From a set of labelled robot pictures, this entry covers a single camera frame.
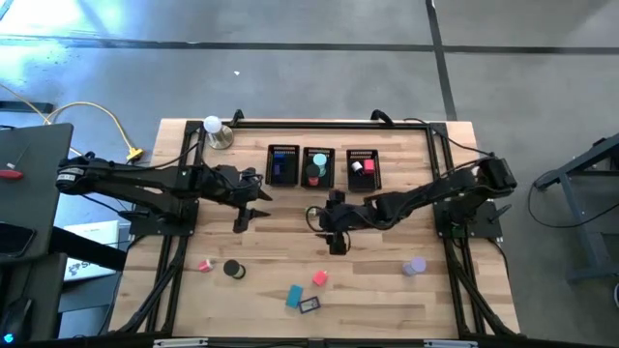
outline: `blue block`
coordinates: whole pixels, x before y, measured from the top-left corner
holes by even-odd
[[[303,288],[299,285],[291,285],[286,305],[296,308],[299,305],[299,301],[301,301],[301,295],[303,295]]]

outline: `white paper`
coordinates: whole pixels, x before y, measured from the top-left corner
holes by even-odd
[[[65,229],[91,241],[118,248],[118,220],[65,226]],[[116,271],[99,265],[69,258],[65,270],[65,281],[107,276],[114,273]]]

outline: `red cube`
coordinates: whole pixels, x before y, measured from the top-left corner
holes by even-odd
[[[364,174],[374,175],[374,159],[364,159]]]
[[[327,273],[325,271],[318,271],[315,275],[313,275],[311,280],[313,280],[316,285],[322,286],[325,282],[327,282]]]

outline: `white ball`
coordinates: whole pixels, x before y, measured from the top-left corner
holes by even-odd
[[[209,133],[221,131],[221,120],[217,116],[209,116],[204,119],[204,129]]]

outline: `black tray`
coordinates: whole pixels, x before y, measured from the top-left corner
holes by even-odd
[[[374,175],[357,175],[352,170],[352,163],[374,160]],[[378,150],[346,150],[346,171],[348,173],[348,190],[353,192],[371,192],[382,189],[380,181],[380,163]]]
[[[299,184],[299,145],[269,145],[265,183],[271,186],[293,187]],[[282,152],[284,169],[275,175],[275,154]]]
[[[327,157],[327,173],[318,179],[318,185],[313,187],[308,183],[306,168],[312,164],[314,155],[323,154]],[[330,148],[304,148],[303,165],[301,166],[301,186],[306,189],[332,189],[336,179],[336,149]]]

